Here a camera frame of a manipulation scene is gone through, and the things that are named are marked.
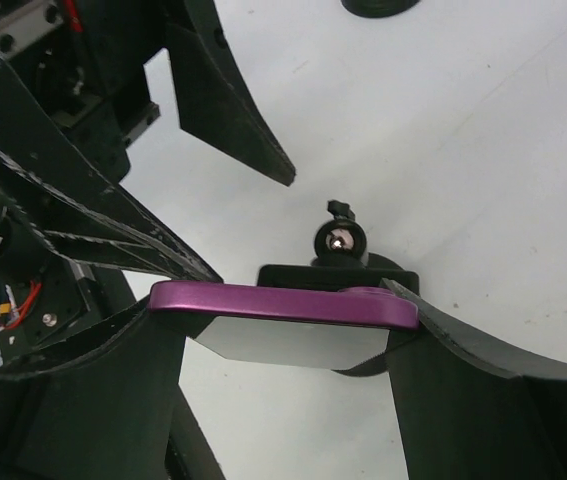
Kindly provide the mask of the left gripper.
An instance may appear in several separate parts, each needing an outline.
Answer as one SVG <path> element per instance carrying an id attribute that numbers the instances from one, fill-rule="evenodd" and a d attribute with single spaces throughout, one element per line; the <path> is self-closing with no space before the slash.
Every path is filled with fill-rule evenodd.
<path id="1" fill-rule="evenodd" d="M 113 183 L 160 115 L 145 65 L 165 46 L 180 128 L 291 185 L 295 166 L 254 102 L 213 1 L 0 1 L 0 194 L 58 256 L 218 282 Z"/>

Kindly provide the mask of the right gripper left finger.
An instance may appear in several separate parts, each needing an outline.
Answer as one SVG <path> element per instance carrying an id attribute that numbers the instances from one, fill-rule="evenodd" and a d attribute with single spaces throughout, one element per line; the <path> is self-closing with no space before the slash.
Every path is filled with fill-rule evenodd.
<path id="1" fill-rule="evenodd" d="M 176 444 L 184 328 L 139 302 L 0 367 L 0 479 L 191 479 Z"/>

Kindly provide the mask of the purple-edged phone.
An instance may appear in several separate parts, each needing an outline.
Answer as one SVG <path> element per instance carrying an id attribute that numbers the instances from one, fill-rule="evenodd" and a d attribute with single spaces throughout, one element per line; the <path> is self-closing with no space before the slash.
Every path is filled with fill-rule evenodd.
<path id="1" fill-rule="evenodd" d="M 356 367 L 386 349 L 391 331 L 419 326 L 414 303 L 379 287 L 163 281 L 147 309 L 225 359 L 328 370 Z"/>

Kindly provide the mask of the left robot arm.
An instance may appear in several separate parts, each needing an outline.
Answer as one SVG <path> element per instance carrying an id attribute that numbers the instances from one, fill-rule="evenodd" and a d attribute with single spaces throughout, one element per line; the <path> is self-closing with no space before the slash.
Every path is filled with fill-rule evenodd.
<path id="1" fill-rule="evenodd" d="M 121 184 L 161 50 L 185 132 L 295 178 L 214 2 L 0 1 L 0 479 L 223 475 L 178 384 L 185 338 L 124 277 L 218 280 Z"/>

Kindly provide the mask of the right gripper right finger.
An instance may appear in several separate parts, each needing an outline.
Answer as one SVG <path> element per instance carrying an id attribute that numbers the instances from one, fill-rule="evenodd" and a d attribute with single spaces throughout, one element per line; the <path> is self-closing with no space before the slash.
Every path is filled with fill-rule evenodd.
<path id="1" fill-rule="evenodd" d="M 409 478 L 567 479 L 567 363 L 380 286 L 419 313 L 384 354 Z"/>

